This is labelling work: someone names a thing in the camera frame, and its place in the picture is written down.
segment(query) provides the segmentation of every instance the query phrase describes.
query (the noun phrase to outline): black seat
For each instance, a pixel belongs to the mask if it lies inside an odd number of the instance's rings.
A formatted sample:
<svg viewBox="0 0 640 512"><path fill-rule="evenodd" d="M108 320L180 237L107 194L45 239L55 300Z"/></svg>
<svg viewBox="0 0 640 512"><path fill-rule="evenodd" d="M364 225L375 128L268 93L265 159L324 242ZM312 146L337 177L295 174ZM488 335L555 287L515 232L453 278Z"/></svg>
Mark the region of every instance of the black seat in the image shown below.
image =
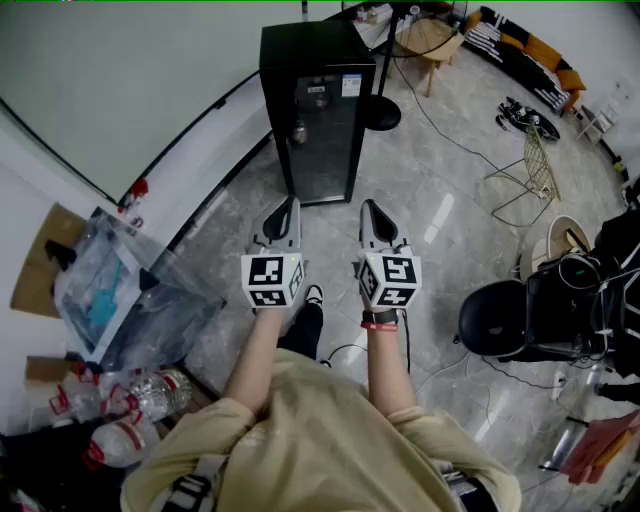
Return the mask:
<svg viewBox="0 0 640 512"><path fill-rule="evenodd" d="M525 348L526 288L499 281L469 295L458 319L460 341L474 354L508 356Z"/></svg>

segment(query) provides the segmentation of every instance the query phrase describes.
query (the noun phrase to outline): beige shirt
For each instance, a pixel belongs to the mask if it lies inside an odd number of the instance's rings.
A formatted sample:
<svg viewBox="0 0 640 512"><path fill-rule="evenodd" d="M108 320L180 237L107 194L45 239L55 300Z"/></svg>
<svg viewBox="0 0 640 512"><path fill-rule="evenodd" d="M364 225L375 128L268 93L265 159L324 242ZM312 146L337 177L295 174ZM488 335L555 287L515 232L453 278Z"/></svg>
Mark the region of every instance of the beige shirt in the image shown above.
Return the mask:
<svg viewBox="0 0 640 512"><path fill-rule="evenodd" d="M203 454L228 455L218 512L457 511L438 467L478 478L501 512L517 480L448 415L420 407L382 416L353 381L278 350L264 419L224 398L185 416L126 480L122 510L149 511Z"/></svg>

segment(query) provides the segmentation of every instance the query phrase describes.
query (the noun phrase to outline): gray tile floor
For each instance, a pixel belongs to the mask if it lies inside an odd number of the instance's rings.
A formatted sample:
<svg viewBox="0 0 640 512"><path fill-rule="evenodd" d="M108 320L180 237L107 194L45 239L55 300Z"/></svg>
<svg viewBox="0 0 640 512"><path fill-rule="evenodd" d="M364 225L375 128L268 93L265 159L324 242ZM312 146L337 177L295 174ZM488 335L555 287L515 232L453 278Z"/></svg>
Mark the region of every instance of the gray tile floor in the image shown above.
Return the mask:
<svg viewBox="0 0 640 512"><path fill-rule="evenodd" d="M419 59L399 64L418 91L426 90L426 66ZM385 93L401 107L402 122L389 132L366 133L353 201L302 212L303 251L310 260L306 283L320 283L326 296L319 357L327 357L346 343L366 344L359 326L361 304L351 262L359 247L360 205L364 199L374 198L406 221L414 251L422 257L424 288L409 310L411 379L420 403L429 410L447 410L514 471L522 489L527 490L550 476L537 466L557 442L558 425L567 409L593 420L620 416L634 408L594 397L585 387L589 372L565 364L499 365L540 385L551 385L558 367L576 377L563 392L562 405L552 401L548 391L509 379L475 355L450 370L436 372L465 356L463 347L451 343L464 298L485 284L512 275L522 248L544 236L557 214L574 217L593 239L604 220L623 211L618 177L603 155L584 140L575 141L574 118L554 116L492 64L461 48L452 66L443 65L437 71L432 97L418 95L444 134L481 152L498 167L521 158L524 136L505 132L494 121L496 107L507 95L549 116L561 134L559 142L545 147L562 201L554 201L531 229L506 226L488 212L515 189L501 183L506 180L483 180L493 168L435 131L397 71L387 84ZM239 275L239 257L251 222L285 193L277 152L270 143L212 201L206 220L200 221L178 247L177 252L228 300L188 358L192 370L216 390L224 387L253 318ZM530 215L539 205L536 198L529 199L534 202L518 205L505 216L518 222L518 216ZM332 362L337 371L366 383L364 351L357 347L341 350ZM621 381L608 374L604 378ZM615 491L636 448L634 443L621 453L598 485L571 491L566 477L560 476L526 491L522 510L556 510L569 492L572 494L563 510L599 510L598 504L605 503Z"/></svg>

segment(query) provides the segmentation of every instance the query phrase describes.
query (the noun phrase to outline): black and white marker cube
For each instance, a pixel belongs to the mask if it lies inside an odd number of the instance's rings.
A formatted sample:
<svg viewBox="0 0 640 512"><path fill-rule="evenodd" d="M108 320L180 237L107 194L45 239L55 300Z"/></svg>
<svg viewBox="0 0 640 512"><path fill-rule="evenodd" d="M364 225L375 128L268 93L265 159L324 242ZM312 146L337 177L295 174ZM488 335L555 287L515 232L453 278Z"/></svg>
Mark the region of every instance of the black and white marker cube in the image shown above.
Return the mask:
<svg viewBox="0 0 640 512"><path fill-rule="evenodd" d="M420 258L366 252L358 280L370 306L406 309L422 288Z"/></svg>
<svg viewBox="0 0 640 512"><path fill-rule="evenodd" d="M302 254L248 255L241 258L242 289L254 308L293 305L304 279Z"/></svg>

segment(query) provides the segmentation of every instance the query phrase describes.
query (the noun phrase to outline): lamp base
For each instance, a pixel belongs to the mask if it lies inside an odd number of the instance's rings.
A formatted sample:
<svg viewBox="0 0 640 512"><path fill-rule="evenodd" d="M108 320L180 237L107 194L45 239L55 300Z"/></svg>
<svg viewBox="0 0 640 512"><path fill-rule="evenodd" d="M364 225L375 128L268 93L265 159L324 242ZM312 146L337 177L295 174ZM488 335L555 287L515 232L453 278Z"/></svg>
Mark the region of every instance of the lamp base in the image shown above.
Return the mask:
<svg viewBox="0 0 640 512"><path fill-rule="evenodd" d="M371 96L367 114L367 128L369 130L378 132L393 130L400 124L400 119L402 119L402 113L393 101L377 94Z"/></svg>

